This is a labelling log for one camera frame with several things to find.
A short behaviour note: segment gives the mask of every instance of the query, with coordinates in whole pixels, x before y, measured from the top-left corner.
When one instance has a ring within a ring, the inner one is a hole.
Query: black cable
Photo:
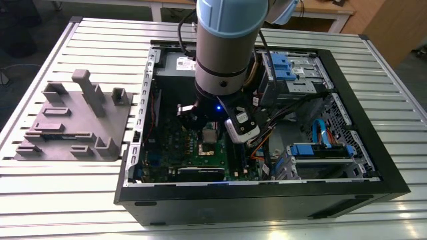
[[[180,21],[180,23],[177,25],[178,46],[180,46],[181,52],[189,58],[194,58],[196,56],[193,55],[193,52],[186,51],[186,48],[184,47],[182,36],[181,36],[181,28],[182,28],[184,22],[192,17],[192,15],[194,13],[196,13],[196,9],[190,11],[190,13],[181,19],[181,21]]]
[[[276,89],[276,87],[277,87],[277,76],[276,76],[276,71],[274,71],[274,67],[273,67],[273,58],[272,58],[272,53],[269,52],[268,44],[266,44],[266,41],[265,41],[264,34],[262,34],[261,30],[258,30],[258,37],[260,37],[261,43],[264,44],[264,48],[265,48],[265,51],[266,51],[268,62],[270,64],[270,75],[272,75],[272,80],[273,80],[273,89]]]
[[[272,175],[272,158],[269,156],[269,139],[264,142],[264,164],[266,164],[266,167],[269,169],[268,175],[266,175],[266,180],[270,179]]]
[[[270,117],[269,122],[266,123],[264,129],[261,130],[258,136],[252,140],[252,143],[256,143],[264,136],[268,135],[269,131],[273,130],[273,127],[276,126],[276,121],[278,119],[282,119],[286,115],[293,113],[297,108],[300,108],[307,102],[315,99],[324,98],[329,93],[321,92],[313,95],[305,95],[303,98],[300,98],[297,101],[295,101],[292,104],[285,106],[282,109],[280,109],[276,114]]]
[[[304,0],[300,0],[300,4],[301,4],[301,10],[300,10],[299,17],[300,17],[300,18],[304,18],[304,14],[305,14],[305,4],[304,4]]]

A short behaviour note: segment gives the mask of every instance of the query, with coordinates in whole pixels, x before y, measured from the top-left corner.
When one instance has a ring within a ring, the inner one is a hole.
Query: floor
[[[42,65],[72,16],[152,21],[148,7],[62,3],[62,11],[56,12],[50,2],[34,1],[34,4],[42,18],[42,25],[29,30],[37,45],[37,53],[22,59],[13,59],[0,51],[0,68],[14,64]],[[186,12],[188,10],[178,12],[162,9],[162,21],[177,23]],[[6,71],[10,85],[8,88],[0,87],[0,131],[8,122],[37,71],[38,68],[34,66],[14,67]],[[427,61],[409,54],[395,71],[420,105],[427,109],[427,95],[424,94],[427,89]]]

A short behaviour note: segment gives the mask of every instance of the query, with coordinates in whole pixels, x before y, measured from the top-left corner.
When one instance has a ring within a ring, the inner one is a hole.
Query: white table
[[[53,3],[53,7],[56,10],[60,10],[61,8],[57,2],[148,7],[150,8],[152,21],[157,23],[162,22],[161,9],[194,9],[193,4],[153,2],[148,0],[146,1],[144,0],[56,0],[56,1],[44,0],[44,1],[50,1]],[[333,23],[331,25],[328,32],[331,34],[339,34],[352,14],[353,12],[351,11],[341,11],[339,13],[305,12],[304,18],[333,20]],[[300,13],[293,12],[292,17],[295,18],[300,17]]]
[[[69,23],[0,133],[0,237],[41,239],[420,239],[427,238],[427,115],[368,41],[264,29],[270,46],[331,50],[412,193],[337,219],[206,226],[141,227],[113,205],[121,161],[21,162],[14,150],[34,121],[48,82],[66,90],[74,69],[88,69],[104,91],[141,90],[150,40],[177,40],[177,25],[85,18]],[[194,41],[190,26],[184,41]],[[140,96],[134,95],[133,103]],[[128,128],[134,118],[128,119]],[[132,131],[124,141],[132,140]]]

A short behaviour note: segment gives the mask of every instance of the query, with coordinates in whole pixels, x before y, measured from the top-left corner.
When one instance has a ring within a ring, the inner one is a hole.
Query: wooden cabinet
[[[348,0],[356,14],[343,34],[367,35],[395,68],[427,36],[427,0]]]

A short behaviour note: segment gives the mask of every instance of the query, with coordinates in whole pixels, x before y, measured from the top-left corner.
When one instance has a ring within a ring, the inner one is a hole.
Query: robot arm
[[[299,0],[280,1],[289,6]],[[210,116],[220,104],[230,140],[242,144],[260,134],[252,104],[241,89],[254,42],[269,12],[269,0],[198,0],[196,44],[197,112]]]

